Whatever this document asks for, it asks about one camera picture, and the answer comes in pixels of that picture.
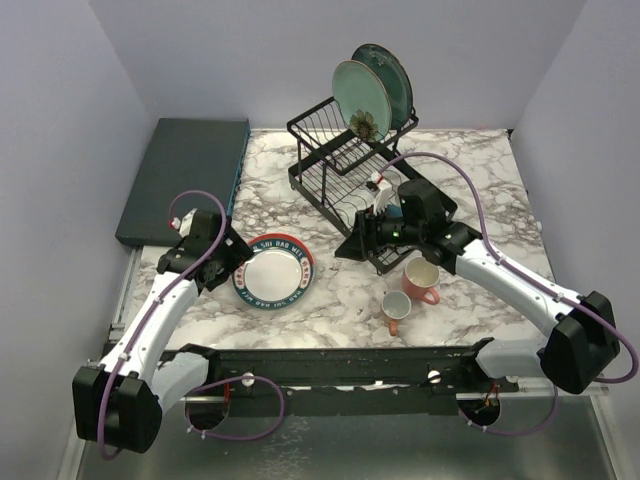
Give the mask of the black wire dish rack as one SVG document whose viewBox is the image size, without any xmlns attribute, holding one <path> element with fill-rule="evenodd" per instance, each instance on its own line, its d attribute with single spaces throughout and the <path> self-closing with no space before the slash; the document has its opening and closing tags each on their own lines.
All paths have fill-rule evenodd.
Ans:
<svg viewBox="0 0 640 480">
<path fill-rule="evenodd" d="M 346 239 L 352 232 L 356 213 L 372 207 L 373 195 L 365 184 L 373 171 L 379 171 L 392 184 L 390 204 L 397 206 L 400 206 L 397 188 L 402 183 L 426 179 L 406 160 L 395 158 L 399 140 L 417 123 L 417 116 L 411 115 L 402 129 L 390 132 L 380 142 L 363 141 L 345 125 L 337 102 L 328 98 L 287 124 L 288 132 L 296 140 L 298 155 L 296 164 L 288 170 L 289 183 Z M 379 274 L 384 274 L 417 251 L 431 263 L 454 271 L 456 257 L 468 242 L 466 228 L 454 219 L 457 209 L 450 198 L 449 224 L 431 234 L 425 245 L 390 247 L 368 260 L 354 261 L 368 261 Z"/>
</svg>

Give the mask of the plain pink mug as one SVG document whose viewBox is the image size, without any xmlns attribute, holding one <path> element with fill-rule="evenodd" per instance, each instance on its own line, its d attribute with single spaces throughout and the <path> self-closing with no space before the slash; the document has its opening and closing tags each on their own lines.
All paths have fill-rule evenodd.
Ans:
<svg viewBox="0 0 640 480">
<path fill-rule="evenodd" d="M 440 302 L 440 296 L 436 290 L 439 278 L 437 266 L 422 257 L 415 257 L 404 267 L 402 288 L 410 299 L 437 305 Z"/>
</svg>

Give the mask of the dark bowl beige inside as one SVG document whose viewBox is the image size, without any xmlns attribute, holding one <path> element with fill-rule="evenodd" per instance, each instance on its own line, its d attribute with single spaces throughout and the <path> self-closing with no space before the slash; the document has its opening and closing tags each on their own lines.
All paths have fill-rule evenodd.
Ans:
<svg viewBox="0 0 640 480">
<path fill-rule="evenodd" d="M 387 220 L 401 221 L 403 219 L 402 209 L 393 204 L 389 204 L 385 210 L 385 218 Z"/>
</svg>

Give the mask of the orange plate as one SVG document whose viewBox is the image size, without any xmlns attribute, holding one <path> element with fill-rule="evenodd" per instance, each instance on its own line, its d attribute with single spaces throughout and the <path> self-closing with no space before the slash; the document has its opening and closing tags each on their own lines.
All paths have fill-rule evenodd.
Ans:
<svg viewBox="0 0 640 480">
<path fill-rule="evenodd" d="M 365 64 L 341 62 L 332 76 L 332 94 L 345 125 L 357 138 L 380 142 L 388 134 L 390 100 L 382 81 Z"/>
</svg>

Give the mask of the printed salmon coffee mug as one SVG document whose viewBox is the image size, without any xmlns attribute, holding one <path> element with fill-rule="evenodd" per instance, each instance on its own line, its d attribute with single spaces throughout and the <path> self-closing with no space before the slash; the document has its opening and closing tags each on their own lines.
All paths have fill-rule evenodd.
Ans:
<svg viewBox="0 0 640 480">
<path fill-rule="evenodd" d="M 398 334 L 399 322 L 411 312 L 411 299 L 400 290 L 387 292 L 381 301 L 381 312 L 391 336 Z"/>
</svg>

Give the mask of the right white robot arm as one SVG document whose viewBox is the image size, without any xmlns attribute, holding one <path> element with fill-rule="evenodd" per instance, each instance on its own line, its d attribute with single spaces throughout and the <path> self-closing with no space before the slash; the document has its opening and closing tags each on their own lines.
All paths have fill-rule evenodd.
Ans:
<svg viewBox="0 0 640 480">
<path fill-rule="evenodd" d="M 338 247 L 339 258 L 365 261 L 390 248 L 420 252 L 403 271 L 406 296 L 435 305 L 438 269 L 469 280 L 527 318 L 541 341 L 489 339 L 460 367 L 460 379 L 480 392 L 496 378 L 546 377 L 571 394 L 583 392 L 620 352 L 610 301 L 593 291 L 580 295 L 553 285 L 511 263 L 485 236 L 456 222 L 456 203 L 425 179 L 393 188 L 379 173 L 367 183 L 372 206 L 355 214 L 352 233 Z"/>
</svg>

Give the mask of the blue glazed floral plate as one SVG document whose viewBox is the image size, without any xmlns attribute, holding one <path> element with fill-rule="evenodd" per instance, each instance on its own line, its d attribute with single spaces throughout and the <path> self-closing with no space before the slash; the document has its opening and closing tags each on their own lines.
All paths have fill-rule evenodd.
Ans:
<svg viewBox="0 0 640 480">
<path fill-rule="evenodd" d="M 381 80 L 391 105 L 391 129 L 402 129 L 410 119 L 414 102 L 411 82 L 401 62 L 385 47 L 372 43 L 359 46 L 351 59 L 365 64 Z"/>
</svg>

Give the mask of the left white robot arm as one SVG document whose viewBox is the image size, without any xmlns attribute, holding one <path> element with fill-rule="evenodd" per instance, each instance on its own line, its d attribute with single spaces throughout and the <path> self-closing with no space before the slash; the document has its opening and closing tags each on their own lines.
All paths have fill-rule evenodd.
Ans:
<svg viewBox="0 0 640 480">
<path fill-rule="evenodd" d="M 253 251 L 224 214 L 194 209 L 181 240 L 160 256 L 151 290 L 120 340 L 72 381 L 76 433 L 116 451 L 146 452 L 164 413 L 195 390 L 214 393 L 222 380 L 216 355 L 187 345 L 161 357 L 178 323 L 200 294 L 225 283 Z"/>
</svg>

